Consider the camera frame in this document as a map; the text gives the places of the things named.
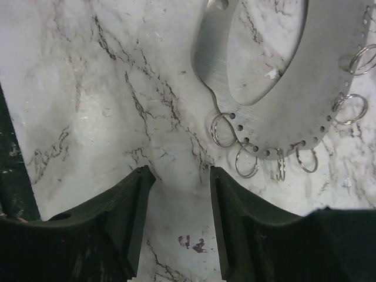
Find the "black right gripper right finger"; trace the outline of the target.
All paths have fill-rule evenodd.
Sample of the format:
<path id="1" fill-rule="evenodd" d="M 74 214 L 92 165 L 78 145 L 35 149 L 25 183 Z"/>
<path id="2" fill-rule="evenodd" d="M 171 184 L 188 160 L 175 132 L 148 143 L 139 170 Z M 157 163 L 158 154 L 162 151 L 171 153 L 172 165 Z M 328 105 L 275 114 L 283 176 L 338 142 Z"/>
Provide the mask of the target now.
<path id="1" fill-rule="evenodd" d="M 298 216 L 210 169 L 224 281 L 374 281 L 375 211 L 318 209 Z"/>

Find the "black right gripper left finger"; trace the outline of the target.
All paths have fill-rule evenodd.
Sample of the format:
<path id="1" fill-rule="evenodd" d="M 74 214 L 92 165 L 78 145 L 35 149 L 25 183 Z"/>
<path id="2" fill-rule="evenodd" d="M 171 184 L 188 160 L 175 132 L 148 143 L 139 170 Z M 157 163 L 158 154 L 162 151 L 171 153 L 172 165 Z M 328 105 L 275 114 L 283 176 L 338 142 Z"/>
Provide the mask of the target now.
<path id="1" fill-rule="evenodd" d="M 2 281 L 129 281 L 137 276 L 148 166 L 47 221 L 1 218 Z"/>

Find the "split keyring five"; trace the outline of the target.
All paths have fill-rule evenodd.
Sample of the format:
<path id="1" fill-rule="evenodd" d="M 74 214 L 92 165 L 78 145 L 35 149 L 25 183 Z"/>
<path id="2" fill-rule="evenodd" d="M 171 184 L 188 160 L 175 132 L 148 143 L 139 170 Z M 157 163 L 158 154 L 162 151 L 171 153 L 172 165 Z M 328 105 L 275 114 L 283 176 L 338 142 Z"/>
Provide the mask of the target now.
<path id="1" fill-rule="evenodd" d="M 332 106 L 336 114 L 334 121 L 339 125 L 352 125 L 367 114 L 368 108 L 368 100 L 359 94 L 341 95 Z"/>

